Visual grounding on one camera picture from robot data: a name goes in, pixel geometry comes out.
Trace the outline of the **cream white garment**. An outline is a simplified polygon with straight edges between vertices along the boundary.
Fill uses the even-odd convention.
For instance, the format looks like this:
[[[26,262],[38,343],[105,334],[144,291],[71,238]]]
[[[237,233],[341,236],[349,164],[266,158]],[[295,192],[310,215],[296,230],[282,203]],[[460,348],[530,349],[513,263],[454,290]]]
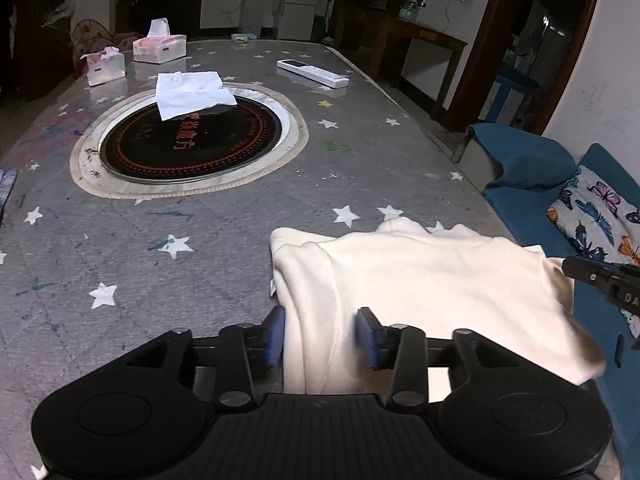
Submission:
[[[341,237],[280,228],[270,248],[288,393],[386,389],[356,343],[361,308],[432,338],[474,330],[573,384],[604,372],[601,347],[574,317],[573,281],[540,246],[397,218]]]

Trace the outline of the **butterfly print pillow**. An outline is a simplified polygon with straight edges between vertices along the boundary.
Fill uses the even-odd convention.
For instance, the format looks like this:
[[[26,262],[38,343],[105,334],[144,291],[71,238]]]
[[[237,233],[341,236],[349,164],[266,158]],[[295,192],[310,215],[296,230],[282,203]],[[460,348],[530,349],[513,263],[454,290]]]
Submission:
[[[578,255],[639,265],[639,209],[588,167],[577,167],[546,216]]]

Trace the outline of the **blue sofa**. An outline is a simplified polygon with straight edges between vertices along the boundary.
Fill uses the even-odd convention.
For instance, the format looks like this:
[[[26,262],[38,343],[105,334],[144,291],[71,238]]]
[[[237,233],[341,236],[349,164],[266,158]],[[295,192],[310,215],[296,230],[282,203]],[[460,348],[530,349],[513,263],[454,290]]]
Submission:
[[[581,159],[561,144],[520,129],[480,122],[466,129],[457,151],[459,166],[513,237],[523,246],[539,245],[549,257],[579,256],[547,218],[546,210],[561,186],[584,165],[639,209],[639,185],[600,144],[593,143]],[[622,475],[639,475],[639,349],[623,313],[593,286],[574,287],[574,315],[596,338],[605,356],[598,380],[612,416],[615,448]]]

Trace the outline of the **round black induction cooktop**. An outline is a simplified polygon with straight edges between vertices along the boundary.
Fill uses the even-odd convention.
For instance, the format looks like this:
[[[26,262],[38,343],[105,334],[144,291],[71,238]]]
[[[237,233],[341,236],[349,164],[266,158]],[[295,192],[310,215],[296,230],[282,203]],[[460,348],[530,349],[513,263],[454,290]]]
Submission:
[[[168,120],[152,90],[110,107],[74,146],[72,179],[114,200],[189,196],[253,182],[306,148],[305,119],[283,94],[254,84],[228,89],[234,104]]]

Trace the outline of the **white paper tissue sheet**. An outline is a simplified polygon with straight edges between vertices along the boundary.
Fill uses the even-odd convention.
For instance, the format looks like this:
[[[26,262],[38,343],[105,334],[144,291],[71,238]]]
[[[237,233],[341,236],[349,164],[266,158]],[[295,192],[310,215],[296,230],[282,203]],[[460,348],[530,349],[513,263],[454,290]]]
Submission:
[[[218,105],[236,105],[233,93],[224,88],[217,72],[160,73],[155,99],[163,122]]]

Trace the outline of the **white remote control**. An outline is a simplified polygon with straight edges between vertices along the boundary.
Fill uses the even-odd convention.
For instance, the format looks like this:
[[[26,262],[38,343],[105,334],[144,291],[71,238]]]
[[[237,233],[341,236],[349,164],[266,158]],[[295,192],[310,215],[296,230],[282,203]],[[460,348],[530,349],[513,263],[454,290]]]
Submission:
[[[297,60],[277,60],[277,68],[331,89],[346,88],[349,78]]]

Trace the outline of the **blue knitted sock cloth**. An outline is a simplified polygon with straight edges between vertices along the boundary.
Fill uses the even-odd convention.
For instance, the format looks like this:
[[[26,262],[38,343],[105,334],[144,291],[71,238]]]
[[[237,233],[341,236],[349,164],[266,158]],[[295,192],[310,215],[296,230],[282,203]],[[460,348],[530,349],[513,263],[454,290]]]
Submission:
[[[0,170],[0,220],[3,218],[17,175],[18,171],[15,168]]]

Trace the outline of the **dark wooden side table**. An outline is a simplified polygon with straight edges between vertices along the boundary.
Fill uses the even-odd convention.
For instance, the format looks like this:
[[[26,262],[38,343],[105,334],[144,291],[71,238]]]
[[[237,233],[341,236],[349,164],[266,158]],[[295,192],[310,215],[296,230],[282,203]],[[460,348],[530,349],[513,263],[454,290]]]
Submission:
[[[439,119],[468,44],[433,27],[386,14],[378,16],[375,25],[367,74],[414,88],[411,92],[426,103],[431,118]]]

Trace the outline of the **glass kettle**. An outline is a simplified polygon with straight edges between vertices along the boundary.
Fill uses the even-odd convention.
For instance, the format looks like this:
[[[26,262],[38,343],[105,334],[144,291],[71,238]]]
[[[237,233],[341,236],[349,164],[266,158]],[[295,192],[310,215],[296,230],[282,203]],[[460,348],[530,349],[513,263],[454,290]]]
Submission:
[[[419,15],[425,3],[418,0],[406,0],[398,11],[398,18],[409,22],[419,21]]]

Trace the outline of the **pink white tissue box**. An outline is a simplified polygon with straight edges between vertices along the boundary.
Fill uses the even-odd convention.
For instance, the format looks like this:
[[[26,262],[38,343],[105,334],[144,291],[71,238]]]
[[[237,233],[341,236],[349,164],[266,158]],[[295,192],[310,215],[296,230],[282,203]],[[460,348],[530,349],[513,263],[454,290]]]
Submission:
[[[186,35],[171,35],[167,18],[151,21],[148,34],[132,44],[134,62],[164,64],[186,56]]]

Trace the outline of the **small pink tissue pack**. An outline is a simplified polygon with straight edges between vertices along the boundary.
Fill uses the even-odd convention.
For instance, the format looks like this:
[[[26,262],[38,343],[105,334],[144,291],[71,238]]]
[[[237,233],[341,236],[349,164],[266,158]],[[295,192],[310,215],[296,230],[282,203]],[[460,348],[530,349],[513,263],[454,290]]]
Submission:
[[[80,57],[87,63],[87,79],[90,87],[105,84],[126,76],[125,55],[116,47],[105,47],[99,52]]]

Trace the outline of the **floral kids sofa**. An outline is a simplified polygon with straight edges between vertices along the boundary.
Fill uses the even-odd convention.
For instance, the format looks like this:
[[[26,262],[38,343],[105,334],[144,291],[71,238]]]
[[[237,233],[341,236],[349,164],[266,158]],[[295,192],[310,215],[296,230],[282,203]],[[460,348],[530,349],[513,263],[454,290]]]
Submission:
[[[72,31],[74,58],[81,58],[88,53],[99,52],[106,47],[116,47],[121,51],[132,49],[134,40],[140,35],[137,32],[109,32],[101,23],[86,18],[79,21]]]

